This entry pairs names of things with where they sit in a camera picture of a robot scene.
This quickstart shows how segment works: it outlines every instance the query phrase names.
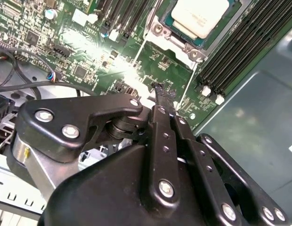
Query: black cable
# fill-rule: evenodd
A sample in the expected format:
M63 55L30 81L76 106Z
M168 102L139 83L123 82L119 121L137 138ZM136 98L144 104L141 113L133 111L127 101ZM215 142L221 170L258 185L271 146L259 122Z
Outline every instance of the black cable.
M16 67L16 60L15 60L14 56L11 53L0 48L0 54L2 54L2 53L7 55L12 60L12 69L9 72L8 76L5 78L5 80L0 84L0 87L6 85L11 80L11 78L14 75L14 71L15 71L15 67Z
M22 72L22 70L20 70L18 62L16 62L15 71L19 75L19 77L23 80L23 82L25 84L31 84L32 83L31 80L28 79L25 76L25 74ZM36 100L41 100L41 93L40 93L39 89L37 87L32 87L31 90L32 90L33 94L35 95L35 99Z
M31 84L22 84L22 85L17 85L17 86L5 86L5 87L0 87L0 93L1 92L8 92L8 91L15 91L19 89L28 89L28 88L33 88L33 87L39 87L39 86L65 86L65 87L70 87L73 89L80 90L82 92L85 92L91 96L95 96L96 94L89 90L88 88L85 88L83 86L78 86L78 85L73 85L70 83L66 82L56 82L52 83L50 81L40 81L40 82L33 82Z

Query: silver screw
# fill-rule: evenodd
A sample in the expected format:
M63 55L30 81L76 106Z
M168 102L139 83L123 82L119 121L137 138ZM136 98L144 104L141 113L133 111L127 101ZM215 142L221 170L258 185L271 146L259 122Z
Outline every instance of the silver screw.
M41 122L49 122L53 120L54 116L51 112L40 110L35 113L35 118Z
M190 119L194 120L196 118L196 115L194 113L192 113L190 116L189 116Z
M280 210L275 208L275 213L280 220L285 221L285 216L283 215L283 213Z
M62 134L68 138L75 139L79 136L79 129L73 125L66 125L62 128Z
M160 111L162 114L166 114L165 109L163 109L162 107L159 108L159 111Z
M209 137L205 137L206 141L210 144L212 144L212 140Z
M166 181L166 180L161 180L159 183L159 189L160 192L166 197L166 198L171 198L174 195L174 190L172 185Z
M154 26L154 31L155 33L161 33L163 30L163 27L160 24L157 24L156 26Z
M274 220L274 219L275 219L274 216L273 216L273 214L271 213L271 211L269 211L268 208L263 207L262 210L263 210L265 216L266 216L269 220Z
M182 124L185 124L185 120L183 120L182 118L179 118L179 122L182 123Z
M227 218L229 218L232 221L236 220L236 214L234 210L232 209L232 207L230 207L228 204L223 204L222 210L225 213Z
M134 106L138 106L138 102L135 99L131 99L130 103Z

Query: integrated circuit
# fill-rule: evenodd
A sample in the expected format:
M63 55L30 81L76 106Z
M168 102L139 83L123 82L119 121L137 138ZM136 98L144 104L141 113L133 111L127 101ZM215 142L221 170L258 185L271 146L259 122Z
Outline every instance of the integrated circuit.
M37 46L39 40L39 36L31 31L28 31L25 41L29 43L29 45Z
M79 77L79 78L84 78L84 76L86 75L86 72L87 72L86 69L84 69L81 66L77 66L77 68L76 68L76 70L74 72L74 75Z

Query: wire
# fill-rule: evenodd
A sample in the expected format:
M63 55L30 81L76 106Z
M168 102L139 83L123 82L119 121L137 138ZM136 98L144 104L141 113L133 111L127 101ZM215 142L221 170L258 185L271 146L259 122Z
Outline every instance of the wire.
M14 71L15 71L15 67L16 67L16 60L15 60L14 56L11 53L7 52L6 50L4 50L2 48L0 48L0 54L5 54L12 60L12 69L9 72L8 76L5 78L5 80L0 84L0 87L1 87L1 86L6 85L11 80L11 78L13 77Z
M25 74L22 72L22 70L20 69L18 62L16 62L16 66L15 66L15 71L16 73L19 75L19 77L23 80L24 83L26 84L31 84L31 80L28 79ZM32 87L31 88L33 94L35 95L35 99L36 100L41 100L41 93L39 91L39 89L37 87Z
M36 59L40 60L51 71L51 73L54 76L54 81L56 80L56 73L52 69L52 67L44 59L42 59L40 56L36 55L35 53L30 52L30 51L28 51L26 49L22 49L22 48L8 48L7 51L9 51L9 52L11 52L11 51L24 52L24 53L27 53L27 54L35 57Z
M91 96L95 96L96 94L89 90L88 88L85 88L83 86L78 86L78 85L73 85L70 83L66 82L48 82L48 81L40 81L40 82L33 82L31 84L22 84L22 85L17 85L17 86L5 86L5 87L0 87L0 93L1 92L8 92L8 91L14 91L14 90L19 90L19 89L27 89L27 88L33 88L33 87L39 87L39 86L65 86L65 87L70 87L73 89L80 90L82 92L85 92Z

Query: black ram slot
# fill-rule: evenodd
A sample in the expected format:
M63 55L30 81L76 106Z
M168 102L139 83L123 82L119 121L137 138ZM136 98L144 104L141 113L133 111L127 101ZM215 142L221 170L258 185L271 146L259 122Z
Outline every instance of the black ram slot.
M118 0L117 1L112 14L109 16L109 18L105 22L105 25L108 28L112 29L113 26L117 23L116 20L118 19L118 15L120 14L120 11L121 11L121 8L122 8L124 2L125 2L125 0Z
M266 28L269 29L269 26L265 23L268 22L268 20L273 21L272 19L270 19L270 17L273 17L274 13L279 14L282 12L279 6L280 4L283 6L283 2L285 1L287 2L287 0L282 0L282 2L279 2L279 4L272 5L267 14L262 15L259 21L256 21L256 23L249 27L248 32L245 36L247 40L240 39L240 41L237 42L234 46L235 51L232 51L232 53L228 57L228 60L225 60L226 63L224 63L218 71L215 71L215 73L217 73L217 76L211 81L213 86L218 88L220 84L222 84L223 81L230 76L228 71L231 69L231 67L241 62L242 56L245 56L245 54L247 54L247 51L250 51L250 48L257 45L258 40L256 36L258 36L258 33L264 35L265 32L262 30Z
M131 0L129 5L127 6L126 10L125 10L125 13L123 15L123 17L121 18L121 21L120 21L120 28L119 28L119 31L122 31L123 28L125 27L126 23L128 22L128 19L132 13L132 10L133 8L135 7L137 3L137 0Z
M289 12L285 15L284 18L280 18L276 22L275 28L272 30L271 34L268 34L267 37L264 39L262 44L260 46L257 46L257 49L254 49L254 51L250 52L251 55L246 58L245 61L242 61L242 64L240 66L237 66L233 68L233 70L230 72L231 74L234 74L231 76L230 79L225 81L223 84L220 85L220 91L224 91L236 78L237 76L245 69L245 67L256 57L256 55L265 48L266 45L269 44L270 40L273 39L278 32L282 29L283 25L285 25L290 19L292 18L292 5Z
M291 18L292 0L270 0L268 4L258 2L207 63L198 81L210 85L215 93L223 94Z
M200 78L206 80L209 82L211 80L211 76L214 76L212 71L220 66L220 63L225 61L225 56L227 56L227 53L233 49L233 46L235 42L243 38L244 33L247 31L247 28L250 26L252 21L257 18L257 16L260 14L260 11L266 7L268 4L270 4L273 0L269 0L269 2L265 1L259 1L253 10L247 15L240 26L236 28L236 30L233 32L233 34L229 37L228 41L224 43L224 45L220 48L218 53L213 56L212 60L209 61L209 63L206 65L204 70L199 75Z
M124 33L124 37L126 39L128 39L130 37L131 33L133 32L133 30L137 26L137 23L138 23L140 17L142 16L142 14L144 13L144 11L146 10L146 6L149 2L150 2L150 0L143 0L138 11L135 13L133 19L131 20L130 25L128 26L128 28L126 29L126 31Z

